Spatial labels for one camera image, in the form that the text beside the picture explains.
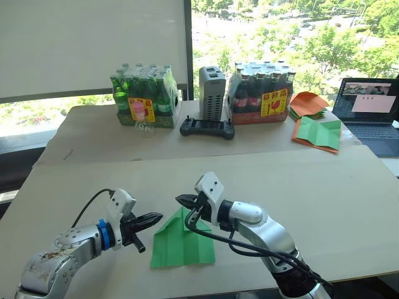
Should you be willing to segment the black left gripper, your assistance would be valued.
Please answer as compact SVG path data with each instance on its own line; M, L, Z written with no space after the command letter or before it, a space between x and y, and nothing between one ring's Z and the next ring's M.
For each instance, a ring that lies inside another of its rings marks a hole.
M149 212L142 216L136 216L133 213L124 216L120 221L120 232L122 236L122 245L127 247L134 245L139 253L143 253L146 247L137 237L137 232L146 230L157 224L163 218L159 212Z

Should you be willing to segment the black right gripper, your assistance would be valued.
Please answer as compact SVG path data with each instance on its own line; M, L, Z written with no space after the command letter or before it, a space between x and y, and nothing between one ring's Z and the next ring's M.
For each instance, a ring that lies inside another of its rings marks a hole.
M175 199L185 208L190 210L189 225L195 225L198 219L211 222L211 205L208 196L200 191L199 194L181 194Z

